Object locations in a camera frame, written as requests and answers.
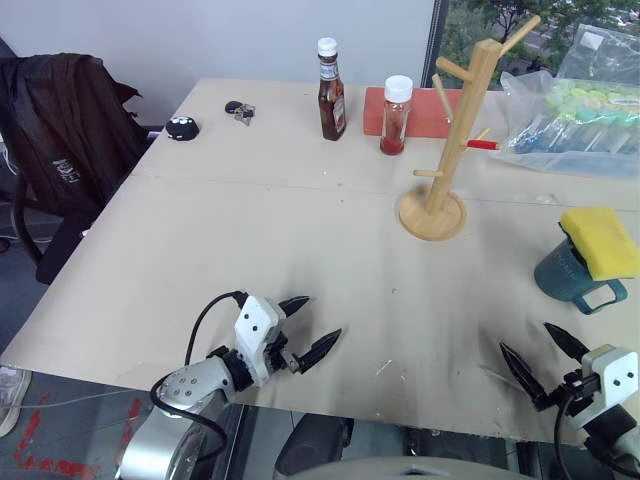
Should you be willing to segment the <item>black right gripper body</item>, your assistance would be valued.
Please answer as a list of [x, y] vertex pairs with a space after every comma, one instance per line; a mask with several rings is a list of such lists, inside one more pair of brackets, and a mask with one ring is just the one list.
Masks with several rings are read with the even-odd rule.
[[600, 380], [596, 374], [583, 377], [578, 371], [570, 372], [564, 376], [562, 384], [539, 402], [539, 411], [553, 406], [561, 407], [565, 400], [572, 397], [566, 412], [569, 416], [576, 416], [593, 403], [594, 394], [600, 389]]

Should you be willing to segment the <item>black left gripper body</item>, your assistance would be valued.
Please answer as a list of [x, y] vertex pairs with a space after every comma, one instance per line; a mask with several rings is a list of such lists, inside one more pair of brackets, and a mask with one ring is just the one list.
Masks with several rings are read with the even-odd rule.
[[264, 359], [267, 372], [270, 375], [283, 369], [288, 369], [292, 373], [302, 373], [300, 358], [288, 350], [288, 341], [288, 337], [279, 331], [274, 339], [266, 345]]

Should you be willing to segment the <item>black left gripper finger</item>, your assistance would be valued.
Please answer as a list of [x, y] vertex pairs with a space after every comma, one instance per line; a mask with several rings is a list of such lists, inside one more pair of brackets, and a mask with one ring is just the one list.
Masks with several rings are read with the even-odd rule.
[[291, 317], [303, 306], [305, 306], [311, 298], [309, 296], [301, 295], [295, 296], [278, 303], [279, 308], [284, 312], [286, 317]]
[[336, 329], [315, 341], [304, 355], [294, 356], [298, 365], [296, 372], [304, 374], [319, 363], [338, 341], [341, 333], [341, 328]]

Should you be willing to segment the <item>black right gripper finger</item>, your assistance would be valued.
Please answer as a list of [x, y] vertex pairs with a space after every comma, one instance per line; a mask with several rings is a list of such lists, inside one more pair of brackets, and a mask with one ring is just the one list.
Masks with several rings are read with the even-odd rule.
[[512, 375], [530, 397], [535, 409], [543, 411], [550, 407], [550, 399], [544, 387], [531, 373], [526, 361], [504, 342], [499, 343], [502, 356]]
[[551, 335], [555, 344], [569, 357], [577, 362], [590, 352], [590, 350], [576, 337], [563, 328], [550, 322], [544, 323], [545, 329]]

